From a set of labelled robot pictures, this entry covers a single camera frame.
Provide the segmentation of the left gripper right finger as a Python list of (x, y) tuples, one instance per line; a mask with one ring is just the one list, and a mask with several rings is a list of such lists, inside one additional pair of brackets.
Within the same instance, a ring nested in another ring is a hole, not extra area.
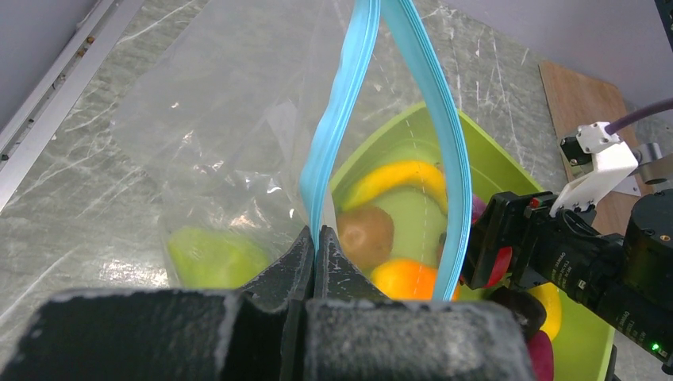
[(307, 380), (534, 380), (513, 315), (493, 302), (332, 298), (327, 268), (340, 256), (322, 228), (317, 297), (305, 303)]

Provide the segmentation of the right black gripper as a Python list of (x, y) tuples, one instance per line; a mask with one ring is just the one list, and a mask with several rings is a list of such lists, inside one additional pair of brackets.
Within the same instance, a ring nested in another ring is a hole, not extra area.
[(513, 289), (528, 290), (545, 283), (562, 288), (563, 282), (556, 278), (559, 272), (553, 268), (555, 223), (549, 216), (556, 199), (551, 191), (494, 194), (482, 217), (471, 226), (461, 281), (472, 290), (484, 288), (498, 250), (511, 247), (507, 273)]

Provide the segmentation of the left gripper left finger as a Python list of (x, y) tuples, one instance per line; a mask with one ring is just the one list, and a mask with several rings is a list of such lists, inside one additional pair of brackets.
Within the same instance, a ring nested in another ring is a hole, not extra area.
[(4, 380), (298, 380), (313, 240), (243, 287), (73, 289), (32, 316)]

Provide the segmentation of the orange mango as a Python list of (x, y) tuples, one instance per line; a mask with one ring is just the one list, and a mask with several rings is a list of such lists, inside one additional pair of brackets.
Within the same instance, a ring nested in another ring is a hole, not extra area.
[(429, 301), (434, 292), (438, 270), (410, 259), (392, 259), (376, 267), (370, 276), (373, 284), (394, 300)]

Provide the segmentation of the green pear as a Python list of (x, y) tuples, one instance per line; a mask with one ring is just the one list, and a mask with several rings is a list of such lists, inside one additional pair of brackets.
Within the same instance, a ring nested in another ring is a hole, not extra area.
[(189, 288), (242, 287), (271, 264), (255, 242), (224, 231), (184, 227), (166, 247), (179, 282)]

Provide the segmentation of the clear zip top bag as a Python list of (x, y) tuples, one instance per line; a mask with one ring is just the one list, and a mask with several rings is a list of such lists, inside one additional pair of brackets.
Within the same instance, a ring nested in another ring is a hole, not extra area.
[[(460, 117), (411, 1), (212, 1), (142, 75), (111, 122), (160, 185), (166, 243), (184, 227), (236, 233), (271, 264), (308, 229), (338, 237), (330, 180), (340, 146), (424, 103), (448, 195), (430, 300), (454, 299), (467, 248), (471, 175)], [(346, 295), (385, 295), (344, 254)]]

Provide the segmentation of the red apple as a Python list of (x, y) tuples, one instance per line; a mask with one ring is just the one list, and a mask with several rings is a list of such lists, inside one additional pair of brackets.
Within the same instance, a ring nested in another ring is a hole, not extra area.
[(484, 288), (491, 288), (502, 280), (508, 272), (512, 255), (511, 247), (504, 247), (498, 250), (493, 267), (491, 268), (490, 277), (483, 286)]

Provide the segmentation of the dark purple plum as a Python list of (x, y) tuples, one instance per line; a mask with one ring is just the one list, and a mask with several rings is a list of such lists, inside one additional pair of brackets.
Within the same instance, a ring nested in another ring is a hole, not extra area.
[(513, 314), (526, 341), (536, 335), (547, 317), (542, 303), (527, 292), (499, 287), (486, 299), (504, 306)]

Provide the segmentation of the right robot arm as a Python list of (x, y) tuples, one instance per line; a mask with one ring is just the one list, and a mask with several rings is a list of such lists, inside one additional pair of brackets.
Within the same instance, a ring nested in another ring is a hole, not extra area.
[(548, 191), (493, 195), (471, 227), (461, 280), (471, 289), (484, 288), (498, 254), (508, 248), (511, 288), (554, 284), (671, 373), (671, 190), (639, 199), (625, 234), (594, 229), (594, 209), (554, 211), (556, 199)]

